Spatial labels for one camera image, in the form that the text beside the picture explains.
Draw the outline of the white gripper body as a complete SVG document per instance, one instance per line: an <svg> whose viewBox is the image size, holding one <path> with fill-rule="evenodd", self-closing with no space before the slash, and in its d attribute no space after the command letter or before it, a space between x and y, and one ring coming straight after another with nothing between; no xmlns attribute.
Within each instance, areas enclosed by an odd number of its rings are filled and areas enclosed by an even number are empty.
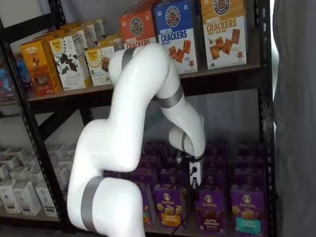
<svg viewBox="0 0 316 237"><path fill-rule="evenodd" d="M204 158L189 159L189 177L190 185L200 185L203 178Z"/></svg>

